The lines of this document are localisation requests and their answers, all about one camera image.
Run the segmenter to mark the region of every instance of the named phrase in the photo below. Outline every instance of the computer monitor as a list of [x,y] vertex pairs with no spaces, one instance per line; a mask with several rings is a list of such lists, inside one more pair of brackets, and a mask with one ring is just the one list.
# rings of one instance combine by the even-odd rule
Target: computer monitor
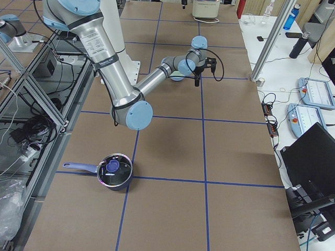
[[[335,139],[319,123],[281,154],[292,185],[300,184],[312,201],[335,194]],[[335,205],[319,210],[335,229]]]

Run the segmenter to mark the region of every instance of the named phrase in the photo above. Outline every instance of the pot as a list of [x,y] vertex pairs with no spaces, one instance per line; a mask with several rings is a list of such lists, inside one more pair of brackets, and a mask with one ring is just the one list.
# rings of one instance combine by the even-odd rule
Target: pot
[[128,187],[133,177],[130,158],[120,153],[108,155],[98,166],[65,162],[63,167],[96,173],[99,182],[113,191],[119,191]]

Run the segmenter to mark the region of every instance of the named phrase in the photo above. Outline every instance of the brown table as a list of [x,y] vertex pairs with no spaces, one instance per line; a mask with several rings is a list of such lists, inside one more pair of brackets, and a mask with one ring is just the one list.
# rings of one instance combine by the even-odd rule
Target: brown table
[[216,25],[191,12],[126,4],[121,25],[140,78],[204,35],[225,79],[206,71],[200,87],[166,80],[147,97],[155,117],[140,132],[113,126],[96,79],[61,164],[97,165],[121,152],[133,159],[135,178],[114,192],[59,167],[25,250],[299,250],[235,8],[222,5]]

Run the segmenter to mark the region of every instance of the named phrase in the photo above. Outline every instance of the black cylinder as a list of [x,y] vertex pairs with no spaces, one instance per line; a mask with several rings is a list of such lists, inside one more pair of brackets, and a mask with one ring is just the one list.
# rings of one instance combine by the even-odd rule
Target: black cylinder
[[301,38],[299,38],[299,40],[297,41],[297,43],[293,46],[293,49],[291,51],[291,53],[289,54],[289,57],[292,59],[296,59],[299,54],[301,53],[303,47],[305,46],[305,44],[308,41],[310,33],[309,32],[305,32]]

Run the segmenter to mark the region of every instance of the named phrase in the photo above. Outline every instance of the clear plastic wrap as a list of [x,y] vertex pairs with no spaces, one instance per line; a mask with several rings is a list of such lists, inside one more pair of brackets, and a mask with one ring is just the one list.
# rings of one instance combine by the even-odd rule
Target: clear plastic wrap
[[22,180],[0,180],[0,247],[20,228],[26,196]]

